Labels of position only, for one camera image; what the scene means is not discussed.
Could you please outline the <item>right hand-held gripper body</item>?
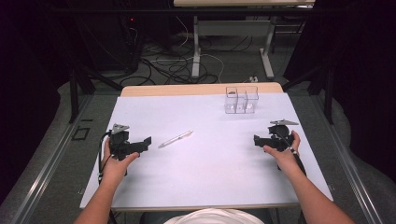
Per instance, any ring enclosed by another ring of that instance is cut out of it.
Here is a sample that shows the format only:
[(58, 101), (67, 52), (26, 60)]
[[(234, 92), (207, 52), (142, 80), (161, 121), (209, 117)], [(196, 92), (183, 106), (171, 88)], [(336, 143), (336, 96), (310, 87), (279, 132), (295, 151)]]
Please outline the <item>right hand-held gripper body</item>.
[(289, 125), (296, 125), (296, 122), (289, 120), (275, 120), (271, 121), (272, 126), (268, 128), (270, 137), (269, 146), (277, 151), (284, 151), (289, 149), (292, 153), (296, 153), (297, 149), (293, 145), (296, 140), (296, 132), (290, 131)]

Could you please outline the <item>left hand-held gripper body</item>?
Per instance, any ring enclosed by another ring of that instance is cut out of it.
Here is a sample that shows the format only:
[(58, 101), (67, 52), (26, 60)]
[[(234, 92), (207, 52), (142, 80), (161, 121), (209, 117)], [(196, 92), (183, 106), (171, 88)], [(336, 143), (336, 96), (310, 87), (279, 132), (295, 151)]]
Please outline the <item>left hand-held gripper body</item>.
[(115, 123), (110, 131), (109, 149), (113, 159), (123, 161), (127, 156), (137, 152), (137, 147), (129, 142), (129, 127)]

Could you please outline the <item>person's left hand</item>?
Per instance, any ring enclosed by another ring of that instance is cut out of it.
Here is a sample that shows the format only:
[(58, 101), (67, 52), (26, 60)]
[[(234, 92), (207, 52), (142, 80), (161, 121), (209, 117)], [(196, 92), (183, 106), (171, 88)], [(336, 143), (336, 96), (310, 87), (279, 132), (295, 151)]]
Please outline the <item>person's left hand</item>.
[(135, 152), (127, 156), (124, 160), (118, 161), (112, 158), (110, 154), (109, 144), (110, 139), (107, 138), (104, 148), (104, 160), (102, 161), (103, 177), (100, 186), (108, 189), (116, 189), (124, 178), (128, 166), (139, 157), (139, 154)]

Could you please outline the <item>person's right hand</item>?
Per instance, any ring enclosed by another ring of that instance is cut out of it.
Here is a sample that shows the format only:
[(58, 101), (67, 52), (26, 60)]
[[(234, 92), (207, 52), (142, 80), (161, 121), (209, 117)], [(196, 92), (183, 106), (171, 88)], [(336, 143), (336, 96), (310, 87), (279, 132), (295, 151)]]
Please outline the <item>person's right hand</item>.
[(291, 134), (294, 138), (291, 144), (291, 149), (279, 152), (269, 146), (263, 147), (264, 152), (270, 154), (275, 158), (277, 165), (289, 179), (292, 179), (297, 175), (303, 174), (297, 160), (295, 159), (295, 156), (299, 154), (299, 145), (301, 143), (301, 139), (297, 132), (292, 131)]

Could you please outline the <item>white pen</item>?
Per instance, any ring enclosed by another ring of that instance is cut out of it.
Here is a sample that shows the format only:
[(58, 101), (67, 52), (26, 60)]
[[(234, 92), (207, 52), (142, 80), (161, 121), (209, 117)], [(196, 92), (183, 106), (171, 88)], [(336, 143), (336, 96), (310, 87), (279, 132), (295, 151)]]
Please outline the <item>white pen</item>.
[(171, 145), (171, 144), (173, 144), (174, 142), (176, 142), (176, 141), (178, 141), (178, 140), (181, 140), (181, 139), (183, 139), (183, 138), (185, 138), (185, 137), (190, 136), (192, 133), (193, 133), (193, 131), (190, 130), (190, 131), (187, 131), (187, 132), (185, 132), (185, 133), (179, 134), (178, 136), (175, 136), (175, 137), (173, 137), (173, 138), (171, 138), (171, 139), (169, 139), (169, 140), (167, 140), (167, 141), (165, 141), (165, 142), (159, 144), (159, 145), (158, 145), (158, 148), (167, 147), (168, 145)]

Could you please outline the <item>black floor outlet cover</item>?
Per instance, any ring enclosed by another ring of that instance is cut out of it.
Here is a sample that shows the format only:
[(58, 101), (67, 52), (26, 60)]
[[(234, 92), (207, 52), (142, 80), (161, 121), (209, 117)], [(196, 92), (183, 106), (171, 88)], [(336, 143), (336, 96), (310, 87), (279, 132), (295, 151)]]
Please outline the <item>black floor outlet cover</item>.
[(90, 128), (78, 126), (72, 135), (72, 141), (84, 141), (88, 137), (89, 132)]

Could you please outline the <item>clear acrylic organizer box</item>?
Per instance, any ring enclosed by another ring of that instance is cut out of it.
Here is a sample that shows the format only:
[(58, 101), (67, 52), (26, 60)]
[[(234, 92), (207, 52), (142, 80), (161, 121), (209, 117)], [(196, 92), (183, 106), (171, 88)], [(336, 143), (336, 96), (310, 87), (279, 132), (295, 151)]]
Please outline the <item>clear acrylic organizer box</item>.
[(227, 87), (224, 103), (226, 114), (253, 114), (259, 102), (255, 86)]

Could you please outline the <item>white table mat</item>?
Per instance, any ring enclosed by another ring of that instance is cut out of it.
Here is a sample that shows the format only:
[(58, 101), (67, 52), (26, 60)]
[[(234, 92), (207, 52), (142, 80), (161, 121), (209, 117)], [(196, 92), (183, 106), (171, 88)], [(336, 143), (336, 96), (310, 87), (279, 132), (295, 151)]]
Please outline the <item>white table mat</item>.
[[(270, 207), (298, 200), (275, 160), (255, 146), (271, 121), (296, 122), (285, 93), (262, 93), (253, 114), (226, 114), (222, 94), (121, 97), (111, 123), (129, 127), (129, 139), (151, 137), (148, 151), (128, 168), (112, 207), (115, 210), (188, 210), (206, 207)], [(193, 133), (164, 148), (179, 134)]]

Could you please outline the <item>black metal stand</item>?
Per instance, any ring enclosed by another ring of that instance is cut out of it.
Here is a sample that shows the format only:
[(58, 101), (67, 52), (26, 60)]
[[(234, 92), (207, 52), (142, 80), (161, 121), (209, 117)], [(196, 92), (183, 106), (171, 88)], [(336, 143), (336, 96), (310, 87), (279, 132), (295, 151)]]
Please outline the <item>black metal stand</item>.
[(287, 91), (291, 87), (300, 84), (301, 82), (309, 78), (313, 78), (313, 81), (308, 87), (308, 93), (310, 95), (318, 95), (321, 90), (325, 91), (323, 115), (330, 124), (333, 124), (332, 96), (334, 84), (334, 63), (327, 61), (314, 66), (312, 69), (303, 73), (301, 76), (282, 85), (282, 90)]
[(73, 123), (79, 114), (78, 90), (82, 90), (84, 94), (92, 95), (95, 93), (95, 87), (91, 78), (98, 79), (107, 86), (121, 91), (123, 87), (120, 84), (104, 77), (99, 72), (89, 68), (83, 64), (70, 48), (57, 48), (63, 62), (68, 68), (70, 99), (71, 99), (71, 117), (69, 122)]

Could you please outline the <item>person's white shirt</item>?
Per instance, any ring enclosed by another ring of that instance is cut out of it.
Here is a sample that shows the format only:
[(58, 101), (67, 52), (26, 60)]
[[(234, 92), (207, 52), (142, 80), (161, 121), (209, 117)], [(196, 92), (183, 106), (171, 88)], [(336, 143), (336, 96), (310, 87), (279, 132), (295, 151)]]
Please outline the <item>person's white shirt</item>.
[(259, 218), (237, 209), (206, 208), (172, 217), (163, 224), (265, 224)]

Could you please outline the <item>black computer tower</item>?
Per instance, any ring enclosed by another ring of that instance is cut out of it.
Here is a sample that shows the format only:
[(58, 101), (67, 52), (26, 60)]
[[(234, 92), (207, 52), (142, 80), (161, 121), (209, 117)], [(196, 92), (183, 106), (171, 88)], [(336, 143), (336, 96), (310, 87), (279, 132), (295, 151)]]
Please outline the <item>black computer tower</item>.
[(95, 22), (95, 37), (99, 70), (134, 73), (141, 54), (142, 35), (134, 18), (129, 16), (100, 16)]

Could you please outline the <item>metal floor rail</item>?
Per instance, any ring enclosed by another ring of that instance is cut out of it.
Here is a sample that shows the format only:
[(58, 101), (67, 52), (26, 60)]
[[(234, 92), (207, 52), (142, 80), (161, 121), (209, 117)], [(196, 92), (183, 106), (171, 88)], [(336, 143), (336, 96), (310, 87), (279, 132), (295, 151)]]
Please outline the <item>metal floor rail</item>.
[[(72, 224), (80, 213), (80, 202), (96, 155), (93, 95), (84, 96), (73, 123), (62, 104), (14, 194), (16, 213), (9, 224)], [(77, 127), (90, 128), (84, 141), (72, 141)]]
[(335, 154), (340, 161), (349, 185), (352, 188), (355, 198), (357, 199), (361, 207), (361, 211), (363, 212), (365, 219), (367, 220), (368, 224), (383, 224), (382, 218), (377, 213), (372, 199), (370, 198), (366, 187), (361, 181), (360, 175), (358, 174), (358, 169), (354, 161), (350, 157), (350, 153), (348, 152), (346, 146), (343, 144), (334, 125), (330, 124), (324, 114), (324, 104), (321, 102), (320, 97), (317, 95), (313, 95), (311, 99), (313, 105), (319, 113), (319, 116), (324, 121), (324, 124), (328, 132), (330, 133), (330, 139), (335, 144)]

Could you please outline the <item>white metal desk frame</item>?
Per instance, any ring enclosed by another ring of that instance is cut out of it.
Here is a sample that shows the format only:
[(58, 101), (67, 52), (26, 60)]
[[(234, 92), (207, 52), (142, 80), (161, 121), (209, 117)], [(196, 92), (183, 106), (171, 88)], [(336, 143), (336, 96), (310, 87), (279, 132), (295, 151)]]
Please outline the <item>white metal desk frame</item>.
[[(183, 9), (311, 9), (316, 0), (173, 0), (175, 7)], [(265, 45), (260, 49), (262, 65), (267, 78), (275, 77), (269, 59), (269, 51), (275, 35), (277, 16), (267, 16), (264, 21), (254, 20), (225, 20), (213, 21), (193, 17), (194, 54), (192, 76), (198, 77), (200, 72), (201, 36), (229, 35), (229, 36), (264, 36)]]

